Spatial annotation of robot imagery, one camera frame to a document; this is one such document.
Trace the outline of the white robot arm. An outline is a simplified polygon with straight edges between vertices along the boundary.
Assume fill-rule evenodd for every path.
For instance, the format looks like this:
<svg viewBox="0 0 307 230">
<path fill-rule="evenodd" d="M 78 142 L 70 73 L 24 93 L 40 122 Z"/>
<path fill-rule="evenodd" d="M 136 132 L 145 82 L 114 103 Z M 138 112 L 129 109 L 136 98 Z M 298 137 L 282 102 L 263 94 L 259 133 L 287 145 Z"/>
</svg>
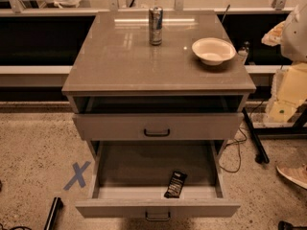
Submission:
<svg viewBox="0 0 307 230">
<path fill-rule="evenodd" d="M 281 54 L 291 61 L 307 61 L 307 0 L 301 0 L 285 20 Z"/>
</svg>

